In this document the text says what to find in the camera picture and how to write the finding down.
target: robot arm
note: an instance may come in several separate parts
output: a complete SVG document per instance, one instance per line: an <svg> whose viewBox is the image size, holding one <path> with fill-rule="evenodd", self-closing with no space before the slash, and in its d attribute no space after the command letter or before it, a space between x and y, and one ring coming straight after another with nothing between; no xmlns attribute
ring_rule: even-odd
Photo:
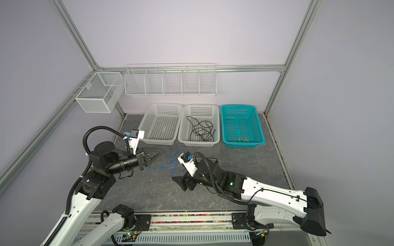
<svg viewBox="0 0 394 246"><path fill-rule="evenodd" d="M287 190L258 182L242 174L223 171L219 165L199 152L194 155L189 152L182 153L178 160L185 166L187 172L182 177L172 177L172 179L183 191L187 189L192 191L197 184L201 184L214 188L218 196L237 204L249 205L253 201L272 205L284 212L290 212L293 216L288 222L299 224L303 231L317 236L326 235L323 202L317 190L310 187L305 191ZM254 216L253 220L256 222L264 220L264 218L259 218L260 221L256 219L258 214L255 214L257 212L255 210L250 211L248 208L249 214Z"/></svg>
<svg viewBox="0 0 394 246"><path fill-rule="evenodd" d="M87 137L98 129L106 129L122 137L127 143L128 151L116 149L112 142L102 142L91 152L87 146ZM129 175L131 177L134 168L143 170L164 153L163 149L155 148L138 151L137 144L143 138L143 131L133 130L126 135L130 137L130 141L127 141L127 136L105 126L92 128L84 135L83 144L89 156L89 164L70 190L66 211L44 240L43 246L70 246L90 213L116 182L114 174L132 171ZM188 171L183 177L172 179L183 191L193 190L199 183L212 187L222 198L248 205L244 221L247 225L252 224L254 229L261 228L261 225L268 229L270 223L288 223L299 224L302 230L317 236L325 236L328 232L325 229L323 202L315 189L308 187L305 191L292 191L263 184L242 174L223 171L216 162L213 163L199 152L194 155L189 152L182 153L178 160ZM271 210L261 205L249 204L251 201L276 208ZM136 223L139 222L136 221L134 210L119 205L100 226L78 242L78 245L100 245L116 231L132 230Z"/></svg>
<svg viewBox="0 0 394 246"><path fill-rule="evenodd" d="M116 132L107 127L95 127L90 129L88 133L95 129ZM132 171L133 174L133 169L136 167L143 170L145 166L149 166L164 153L163 149L156 148L143 148L143 151L140 152L137 149L137 144L143 135L143 131L132 130L131 133L122 136L126 142L130 137L128 145L133 149L133 152L116 149L115 145L109 141L98 144L91 152L87 151L92 168L89 170L90 166L88 166L86 169L88 172L82 174L72 187L69 193L71 199L67 200L69 211L66 209L66 212L62 214L58 223L44 240L44 246L70 246L88 216L116 182L114 174L123 171ZM78 245L101 245L105 239L120 229L133 229L136 222L134 210L124 205L117 206L107 220L110 223L105 220Z"/></svg>

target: black mounting plate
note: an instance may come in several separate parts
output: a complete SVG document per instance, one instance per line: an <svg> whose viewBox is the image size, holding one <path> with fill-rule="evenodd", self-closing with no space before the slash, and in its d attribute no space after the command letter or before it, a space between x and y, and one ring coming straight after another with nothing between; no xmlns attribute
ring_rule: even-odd
<svg viewBox="0 0 394 246"><path fill-rule="evenodd" d="M264 229L267 228L266 225L261 225L254 223L253 226L246 223L246 213L231 213L231 218L232 218L232 227L234 229L247 229L249 228L250 230L253 229Z"/></svg>
<svg viewBox="0 0 394 246"><path fill-rule="evenodd" d="M134 215L134 216L137 218L137 220L136 220L136 227L133 229L133 231L141 231L141 227L143 231L149 231L152 215Z"/></svg>

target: white wire shelf rack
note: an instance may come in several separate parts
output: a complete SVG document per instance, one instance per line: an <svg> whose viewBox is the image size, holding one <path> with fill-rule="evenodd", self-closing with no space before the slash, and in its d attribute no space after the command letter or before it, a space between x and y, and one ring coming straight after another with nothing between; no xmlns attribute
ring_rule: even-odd
<svg viewBox="0 0 394 246"><path fill-rule="evenodd" d="M119 72L95 72L75 97L87 113L111 113L124 89Z"/></svg>
<svg viewBox="0 0 394 246"><path fill-rule="evenodd" d="M126 65L128 68L125 74L126 95L217 95L217 76L214 64L184 67L144 65Z"/></svg>

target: white wire basket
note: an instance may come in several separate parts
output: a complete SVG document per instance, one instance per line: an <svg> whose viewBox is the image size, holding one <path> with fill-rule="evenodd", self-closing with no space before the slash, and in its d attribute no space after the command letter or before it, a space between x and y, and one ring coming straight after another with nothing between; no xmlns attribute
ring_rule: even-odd
<svg viewBox="0 0 394 246"><path fill-rule="evenodd" d="M216 96L216 67L132 67L125 74L125 90L129 96Z"/></svg>
<svg viewBox="0 0 394 246"><path fill-rule="evenodd" d="M189 104L185 105L183 110L179 142L186 146L212 147L220 141L219 108L216 105Z"/></svg>
<svg viewBox="0 0 394 246"><path fill-rule="evenodd" d="M75 100L87 113L111 113L123 89L119 72L95 72Z"/></svg>
<svg viewBox="0 0 394 246"><path fill-rule="evenodd" d="M181 104L150 104L138 127L145 131L141 141L147 144L173 145L182 115Z"/></svg>

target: table surface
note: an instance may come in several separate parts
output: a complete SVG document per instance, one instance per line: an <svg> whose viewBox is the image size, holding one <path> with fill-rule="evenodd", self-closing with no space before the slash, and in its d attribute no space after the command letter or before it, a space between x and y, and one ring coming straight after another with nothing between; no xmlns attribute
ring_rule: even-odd
<svg viewBox="0 0 394 246"><path fill-rule="evenodd" d="M143 115L128 115L121 133L137 129ZM175 153L178 150L190 153L201 152L206 157L215 157L221 161L221 168L226 171L237 172L252 179L288 189L288 183L282 170L279 157L272 142L263 115L259 115L262 125L265 144L255 148L228 148L220 139L213 147L188 147L175 140L171 146L145 144L140 141L138 147L162 148L167 153ZM119 139L115 142L119 149L125 149L125 144ZM168 165L172 155L163 154L151 164L154 170L160 166ZM178 166L176 172L182 171ZM197 185L193 191L183 191L178 184L171 179L173 166L164 167L153 172L149 167L144 170L136 168L130 178L118 179L112 186L106 197L97 206L96 211L111 211L119 204L134 208L137 212L149 211L204 211L204 210L245 210L246 206L232 203L224 198L211 194L206 187Z"/></svg>

